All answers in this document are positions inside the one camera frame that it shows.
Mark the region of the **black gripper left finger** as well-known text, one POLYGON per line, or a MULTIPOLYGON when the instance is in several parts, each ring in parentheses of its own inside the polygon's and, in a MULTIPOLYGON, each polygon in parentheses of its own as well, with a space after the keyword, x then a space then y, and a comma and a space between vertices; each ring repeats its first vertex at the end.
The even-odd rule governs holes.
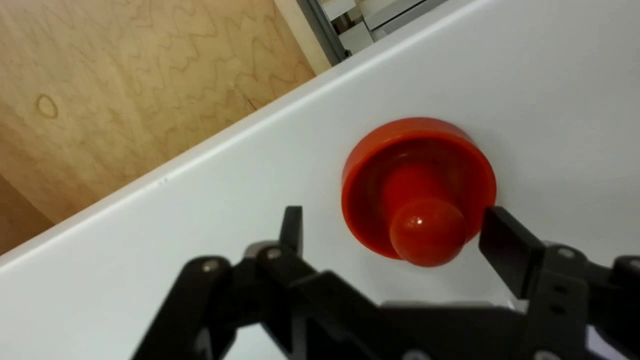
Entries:
POLYGON ((279 236, 249 245, 238 264, 187 261, 132 360, 224 360, 246 326, 259 326, 285 360, 373 360, 345 315, 355 291, 307 267, 302 240, 302 209, 288 207, 279 236))

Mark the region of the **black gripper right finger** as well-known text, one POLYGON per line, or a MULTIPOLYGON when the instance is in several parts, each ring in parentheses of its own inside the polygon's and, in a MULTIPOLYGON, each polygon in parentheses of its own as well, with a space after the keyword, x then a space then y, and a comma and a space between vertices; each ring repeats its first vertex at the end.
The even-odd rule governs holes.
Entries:
POLYGON ((483 213, 480 252, 517 300, 526 300, 516 351, 527 360, 602 360, 587 346, 593 331, 629 360, 640 356, 640 258, 611 267, 564 245, 544 245, 506 209, 483 213))

